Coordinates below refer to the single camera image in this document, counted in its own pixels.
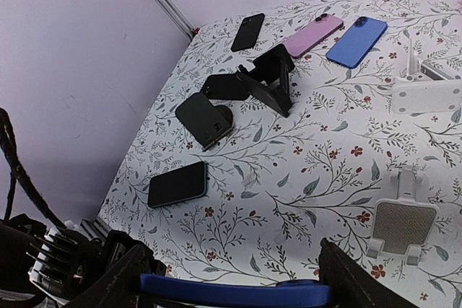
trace purple wall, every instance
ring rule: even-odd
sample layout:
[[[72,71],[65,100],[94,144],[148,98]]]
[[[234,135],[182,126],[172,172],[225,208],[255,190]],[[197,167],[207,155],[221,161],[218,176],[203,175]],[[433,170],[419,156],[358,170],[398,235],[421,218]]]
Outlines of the purple wall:
[[[188,40],[153,0],[0,0],[0,107],[62,218],[94,217]],[[0,217],[9,168],[0,158]],[[18,190],[14,214],[40,214]]]

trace gray leaf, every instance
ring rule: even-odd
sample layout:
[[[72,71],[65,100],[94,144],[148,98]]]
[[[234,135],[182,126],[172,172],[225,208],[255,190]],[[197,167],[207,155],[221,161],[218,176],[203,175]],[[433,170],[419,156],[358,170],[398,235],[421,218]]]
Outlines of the gray leaf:
[[[429,155],[429,156],[427,156],[427,157],[424,157],[424,160],[425,160],[426,162],[430,162],[430,161],[432,161],[432,160],[440,161],[437,157],[435,157],[435,156],[433,156],[433,155]]]
[[[318,186],[319,183],[319,177],[317,180],[312,181],[310,184],[308,184],[304,189],[303,193],[305,195],[311,195],[315,192],[316,187]]]
[[[202,270],[203,272],[211,273],[211,272],[219,272],[218,268],[213,268],[213,267],[205,267],[205,269]]]
[[[445,291],[443,290],[443,287],[442,287],[442,286],[440,285],[440,283],[438,283],[435,279],[430,279],[428,282],[429,282],[430,284],[432,284],[432,285],[435,287],[435,289],[437,289],[438,291],[443,292],[444,295],[446,296],[446,293],[445,293]]]
[[[337,79],[337,77],[336,77],[335,79],[329,79],[327,82],[324,82],[324,84],[332,83],[332,82],[334,82],[336,79]]]
[[[454,297],[453,308],[461,308],[462,293],[456,289],[456,297]]]
[[[438,254],[438,256],[440,256],[441,260],[443,260],[443,261],[448,261],[449,260],[449,254],[448,254],[448,252],[446,250],[444,250],[443,248],[441,248],[438,245],[435,245],[435,249],[436,249],[436,253]]]
[[[372,181],[375,182],[380,177],[380,170],[379,170],[375,160],[374,159],[372,159],[372,160],[374,161],[373,164],[372,164]]]
[[[341,122],[339,126],[337,126],[332,131],[339,132],[339,131],[345,130],[346,128],[348,128],[348,122],[344,120],[343,122]]]
[[[259,193],[252,193],[251,191],[243,191],[240,198],[255,198]]]
[[[370,199],[371,198],[360,198],[359,200],[351,202],[350,205],[353,205],[353,206],[364,205],[364,204],[368,203],[370,201]]]
[[[234,168],[236,169],[237,173],[244,179],[243,169],[241,169],[238,165],[234,165]]]
[[[253,142],[258,142],[260,141],[261,134],[263,133],[263,128],[260,126],[258,131],[255,133],[255,136],[253,137]]]
[[[286,177],[282,178],[282,180],[280,180],[278,183],[277,183],[277,186],[282,188],[284,187],[287,182],[289,181],[289,175],[290,175],[290,172],[286,175]]]
[[[261,272],[261,269],[258,267],[257,262],[255,261],[255,258],[253,257],[253,254],[252,254],[252,258],[250,259],[250,266],[255,272],[258,272],[258,273]]]
[[[454,123],[459,123],[461,120],[461,108],[458,108],[456,111],[454,111],[453,115],[450,118]]]
[[[308,218],[310,218],[311,224],[316,227],[316,221],[318,220],[318,217],[312,211],[305,211],[305,214]]]

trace white phone holder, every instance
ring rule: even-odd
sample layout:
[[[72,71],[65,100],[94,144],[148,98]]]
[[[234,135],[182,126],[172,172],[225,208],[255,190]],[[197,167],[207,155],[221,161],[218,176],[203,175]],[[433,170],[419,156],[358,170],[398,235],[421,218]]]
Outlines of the white phone holder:
[[[392,180],[398,183],[398,198],[383,198],[375,204],[366,256],[400,255],[406,258],[407,265],[418,265],[422,247],[435,224],[438,207],[416,202],[416,189],[422,185],[423,177],[418,176],[414,168],[395,170]]]
[[[392,87],[393,111],[399,114],[447,112],[459,108],[462,79],[449,76],[419,58],[409,39],[405,76],[397,76]]]

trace blue object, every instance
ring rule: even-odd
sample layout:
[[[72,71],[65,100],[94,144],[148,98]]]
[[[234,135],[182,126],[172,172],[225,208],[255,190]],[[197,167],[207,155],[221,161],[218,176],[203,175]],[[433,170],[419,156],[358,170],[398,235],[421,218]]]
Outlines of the blue object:
[[[287,281],[268,286],[198,283],[141,274],[141,291],[171,301],[209,307],[315,308],[332,302],[331,289],[317,281]]]
[[[354,69],[386,30],[387,24],[385,22],[369,17],[360,17],[332,46],[326,57],[330,61]]]

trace tablecloth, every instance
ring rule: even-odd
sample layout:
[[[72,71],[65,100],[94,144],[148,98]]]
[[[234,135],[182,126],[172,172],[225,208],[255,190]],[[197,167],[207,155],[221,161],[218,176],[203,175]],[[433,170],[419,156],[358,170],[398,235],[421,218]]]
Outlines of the tablecloth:
[[[146,242],[172,276],[269,285],[317,278],[320,240],[329,238],[376,280],[419,307],[460,307],[462,252],[461,109],[397,115],[394,76],[405,73],[409,38],[447,74],[462,67],[461,0],[312,0],[263,10],[256,46],[233,53],[243,17],[199,30],[136,135],[99,217]],[[327,12],[344,27],[295,60],[288,118],[249,98],[231,108],[234,130],[202,151],[175,108],[210,74],[232,73]],[[358,68],[326,60],[359,16],[388,30]],[[199,160],[208,164],[206,197],[147,206],[151,177]],[[396,196],[389,174],[415,166],[429,186],[417,199],[440,207],[417,267],[401,258],[367,258],[373,206]]]

